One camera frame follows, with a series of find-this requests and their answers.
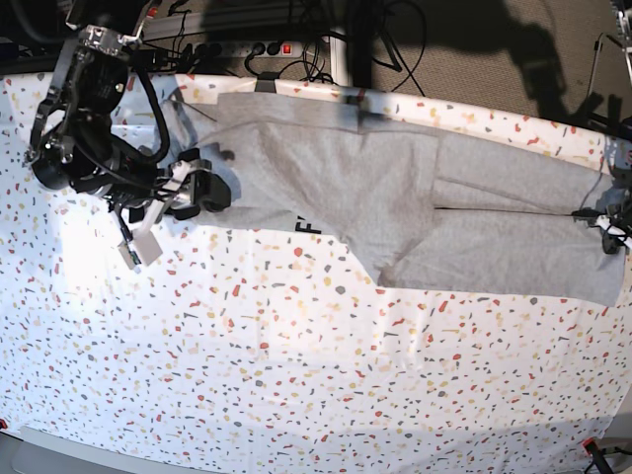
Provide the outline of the black table clamp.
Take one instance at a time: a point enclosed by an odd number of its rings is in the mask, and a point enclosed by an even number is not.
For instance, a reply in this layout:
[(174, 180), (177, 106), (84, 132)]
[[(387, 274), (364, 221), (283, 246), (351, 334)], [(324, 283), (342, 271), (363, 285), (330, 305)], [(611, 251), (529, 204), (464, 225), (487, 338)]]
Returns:
[(273, 93), (277, 92), (276, 80), (279, 78), (277, 72), (265, 71), (257, 76), (255, 91), (257, 93)]

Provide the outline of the red clamp bottom right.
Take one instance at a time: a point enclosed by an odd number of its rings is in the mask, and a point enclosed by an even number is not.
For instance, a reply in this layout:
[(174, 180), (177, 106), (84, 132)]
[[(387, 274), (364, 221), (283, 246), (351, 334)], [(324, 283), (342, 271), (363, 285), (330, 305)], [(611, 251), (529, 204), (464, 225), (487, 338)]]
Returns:
[(613, 474), (613, 470), (608, 464), (603, 451), (592, 437), (583, 441), (582, 447), (591, 459), (589, 466), (584, 469), (585, 474), (589, 474), (592, 469), (595, 469), (598, 474)]

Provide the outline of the grey table frame leg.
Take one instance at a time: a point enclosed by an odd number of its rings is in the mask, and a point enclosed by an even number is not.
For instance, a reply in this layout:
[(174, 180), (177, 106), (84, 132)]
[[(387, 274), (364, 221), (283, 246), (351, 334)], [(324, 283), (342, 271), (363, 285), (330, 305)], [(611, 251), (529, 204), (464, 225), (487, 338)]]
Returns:
[(347, 63), (347, 44), (342, 39), (330, 37), (329, 45), (333, 81), (339, 86), (351, 87), (353, 79)]

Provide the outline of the grey T-shirt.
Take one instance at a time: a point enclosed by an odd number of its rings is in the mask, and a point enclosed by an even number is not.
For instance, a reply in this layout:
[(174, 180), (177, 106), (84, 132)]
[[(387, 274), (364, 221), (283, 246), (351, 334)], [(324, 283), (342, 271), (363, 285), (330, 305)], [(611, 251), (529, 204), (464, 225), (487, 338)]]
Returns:
[(271, 93), (164, 103), (174, 152), (198, 149), (230, 206), (201, 224), (298, 231), (346, 244), (379, 285), (570, 297), (606, 306), (625, 257), (582, 205), (622, 198), (592, 169), (460, 133)]

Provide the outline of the terrazzo pattern tablecloth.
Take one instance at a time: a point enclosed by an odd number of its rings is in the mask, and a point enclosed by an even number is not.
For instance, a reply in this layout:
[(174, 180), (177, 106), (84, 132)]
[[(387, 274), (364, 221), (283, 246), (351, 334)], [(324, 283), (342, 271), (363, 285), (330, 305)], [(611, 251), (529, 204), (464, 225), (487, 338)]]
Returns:
[(46, 73), (1, 80), (1, 417), (221, 473), (557, 473), (631, 391), (631, 290), (604, 307), (377, 287), (347, 248), (158, 227), (131, 271), (98, 199), (22, 163)]

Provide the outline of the white power strip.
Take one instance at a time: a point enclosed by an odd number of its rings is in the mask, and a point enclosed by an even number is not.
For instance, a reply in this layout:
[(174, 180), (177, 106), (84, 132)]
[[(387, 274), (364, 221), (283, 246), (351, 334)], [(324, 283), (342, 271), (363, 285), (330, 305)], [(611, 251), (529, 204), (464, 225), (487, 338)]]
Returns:
[(209, 53), (219, 58), (261, 57), (299, 58), (303, 45), (298, 41), (214, 41), (193, 44), (194, 53)]

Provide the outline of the thin metal stand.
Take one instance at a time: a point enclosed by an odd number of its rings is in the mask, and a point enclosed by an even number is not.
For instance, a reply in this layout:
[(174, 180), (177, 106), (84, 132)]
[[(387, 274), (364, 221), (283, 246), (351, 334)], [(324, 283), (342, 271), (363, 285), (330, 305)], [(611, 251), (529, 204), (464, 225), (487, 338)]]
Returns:
[(599, 65), (599, 59), (601, 56), (601, 52), (603, 50), (603, 46), (605, 41), (608, 40), (611, 43), (613, 43), (622, 53), (624, 59), (625, 59), (625, 64), (626, 64), (626, 71), (628, 74), (628, 78), (631, 79), (632, 78), (632, 71), (631, 71), (631, 42), (624, 40), (624, 41), (620, 41), (619, 39), (616, 39), (613, 35), (610, 35), (608, 33), (601, 33), (593, 46), (593, 59), (592, 59), (592, 69), (591, 69), (591, 75), (590, 75), (590, 79), (589, 79), (589, 85), (588, 85), (588, 89), (587, 89), (587, 97), (589, 97), (592, 93), (593, 93), (593, 88), (594, 88), (594, 83), (595, 83), (595, 79), (596, 79), (596, 75), (597, 75), (597, 70), (598, 70), (598, 65)]

